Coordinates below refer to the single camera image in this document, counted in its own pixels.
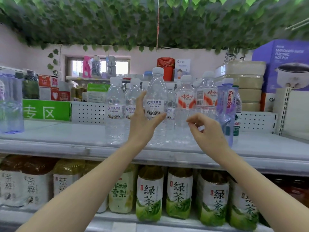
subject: metal shelf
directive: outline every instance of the metal shelf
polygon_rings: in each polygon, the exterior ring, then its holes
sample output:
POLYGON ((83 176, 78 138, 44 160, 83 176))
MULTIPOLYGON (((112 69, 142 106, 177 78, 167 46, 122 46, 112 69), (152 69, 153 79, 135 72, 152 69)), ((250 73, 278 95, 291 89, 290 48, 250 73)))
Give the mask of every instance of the metal shelf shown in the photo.
MULTIPOLYGON (((103 160, 119 146, 106 145, 105 127, 45 121, 25 121, 25 132, 0 135, 0 152, 103 160)), ((233 150, 262 173, 309 176, 309 144, 275 134, 242 132, 233 150)), ((134 163, 161 166, 221 169, 196 143, 146 146, 134 163)))
MULTIPOLYGON (((165 212, 163 212, 158 222, 151 223, 138 221, 134 212, 132 214, 116 214, 107 210, 104 213, 96 214, 86 231, 120 232, 120 230, 115 229, 115 224, 122 224, 122 228, 129 224, 130 226, 125 227, 127 228, 126 232, 241 232, 240 230, 232 228, 228 223, 221 227, 207 227, 197 219, 194 211, 192 211, 192 216, 186 220, 171 218, 164 215, 164 213, 165 212)), ((23 211, 20 208, 11 209, 2 207, 2 209, 0 209, 0 222, 21 225, 28 221, 33 214, 34 212, 23 211)), ((273 232, 273 230, 258 224, 255 232, 273 232)))

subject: electric hot pot box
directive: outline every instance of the electric hot pot box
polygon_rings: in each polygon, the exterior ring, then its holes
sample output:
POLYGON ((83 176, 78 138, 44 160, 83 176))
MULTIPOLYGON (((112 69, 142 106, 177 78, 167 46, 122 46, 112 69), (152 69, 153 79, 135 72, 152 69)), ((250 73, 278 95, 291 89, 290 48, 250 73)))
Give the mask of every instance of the electric hot pot box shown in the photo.
POLYGON ((266 62, 262 92, 284 87, 309 91, 309 42, 273 40, 254 50, 252 61, 266 62))

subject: right hand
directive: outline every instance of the right hand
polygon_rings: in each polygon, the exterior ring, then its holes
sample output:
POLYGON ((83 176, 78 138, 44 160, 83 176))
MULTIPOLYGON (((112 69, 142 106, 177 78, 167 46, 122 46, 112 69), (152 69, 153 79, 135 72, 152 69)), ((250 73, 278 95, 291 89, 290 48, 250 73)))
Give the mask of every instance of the right hand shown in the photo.
POLYGON ((196 113, 187 118, 190 131, 204 153, 213 158, 230 149, 219 122, 202 113, 196 113))

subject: product box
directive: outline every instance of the product box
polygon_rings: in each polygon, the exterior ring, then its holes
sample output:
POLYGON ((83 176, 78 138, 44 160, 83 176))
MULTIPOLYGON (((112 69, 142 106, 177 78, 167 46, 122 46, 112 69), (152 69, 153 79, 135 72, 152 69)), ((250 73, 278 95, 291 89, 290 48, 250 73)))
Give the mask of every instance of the product box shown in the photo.
POLYGON ((88 84, 87 85, 87 102, 105 103, 106 93, 110 85, 88 84))
POLYGON ((183 75, 189 75, 190 74, 190 59, 176 59, 175 60, 175 75, 174 75, 174 81, 175 79, 181 79, 181 76, 183 75))
POLYGON ((260 111, 272 112, 276 94, 262 93, 260 111))
POLYGON ((285 87, 309 91, 309 42, 273 40, 254 50, 252 61, 266 62, 264 93, 285 87))
POLYGON ((70 101, 71 83, 60 81, 55 76, 39 75, 40 100, 70 101))

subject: window frame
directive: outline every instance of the window frame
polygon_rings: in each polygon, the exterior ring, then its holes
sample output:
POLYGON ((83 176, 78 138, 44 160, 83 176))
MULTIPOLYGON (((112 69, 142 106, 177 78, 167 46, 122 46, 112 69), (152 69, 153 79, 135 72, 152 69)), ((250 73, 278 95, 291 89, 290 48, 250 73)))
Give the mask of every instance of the window frame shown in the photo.
MULTIPOLYGON (((118 62, 128 62, 128 75, 130 74, 130 63, 131 59, 130 58, 118 58, 115 57, 116 61, 118 62)), ((65 74, 67 76, 72 76, 72 61, 83 61, 84 57, 80 56, 66 56, 66 67, 65 67, 65 74)), ((106 57, 100 57, 100 60, 105 60, 106 57)))

